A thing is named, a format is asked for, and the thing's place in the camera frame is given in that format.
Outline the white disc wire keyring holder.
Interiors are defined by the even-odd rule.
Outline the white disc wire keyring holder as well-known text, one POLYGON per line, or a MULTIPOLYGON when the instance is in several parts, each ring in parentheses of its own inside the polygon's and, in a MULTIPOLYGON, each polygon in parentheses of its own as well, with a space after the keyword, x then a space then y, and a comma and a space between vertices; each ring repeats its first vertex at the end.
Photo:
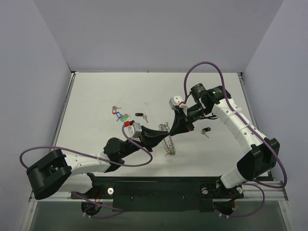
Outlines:
MULTIPOLYGON (((160 124, 158 126, 159 131, 167 131, 170 132, 170 128, 169 128, 169 124, 168 122, 164 123, 164 124, 160 124)), ((166 156, 167 155, 175 155, 176 154, 176 148, 175 148, 175 144, 171 138, 170 135, 168 135, 166 138, 164 138, 161 141, 163 148, 166 152, 166 156)))

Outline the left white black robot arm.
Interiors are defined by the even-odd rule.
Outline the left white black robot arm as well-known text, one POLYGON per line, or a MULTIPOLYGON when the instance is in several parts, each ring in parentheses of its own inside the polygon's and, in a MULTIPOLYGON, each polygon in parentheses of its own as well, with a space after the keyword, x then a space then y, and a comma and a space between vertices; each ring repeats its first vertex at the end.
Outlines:
POLYGON ((152 130, 132 123, 125 135, 126 141, 110 138, 99 154, 49 146, 50 152, 26 169, 34 197, 37 200, 46 199, 58 192, 69 177, 84 175, 84 179, 67 184, 66 189, 94 198, 98 195, 99 186, 92 181, 87 182, 88 173, 108 173, 125 167, 125 157, 139 150, 151 154, 153 148, 169 135, 168 131, 152 130))

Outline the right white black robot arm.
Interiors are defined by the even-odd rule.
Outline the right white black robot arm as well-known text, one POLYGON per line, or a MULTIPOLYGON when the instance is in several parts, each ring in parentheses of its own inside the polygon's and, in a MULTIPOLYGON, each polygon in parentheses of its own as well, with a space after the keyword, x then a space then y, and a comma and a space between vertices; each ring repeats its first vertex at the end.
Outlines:
POLYGON ((252 181, 275 167, 279 142, 275 138, 267 138, 254 127, 222 86, 207 90, 199 83, 191 88, 190 93, 195 101, 191 107, 187 107, 180 96, 169 100, 170 108, 175 113, 170 135, 193 131, 194 122, 212 114, 229 129, 244 153, 235 168, 219 177, 215 184, 217 195, 225 197, 232 192, 233 187, 252 181))

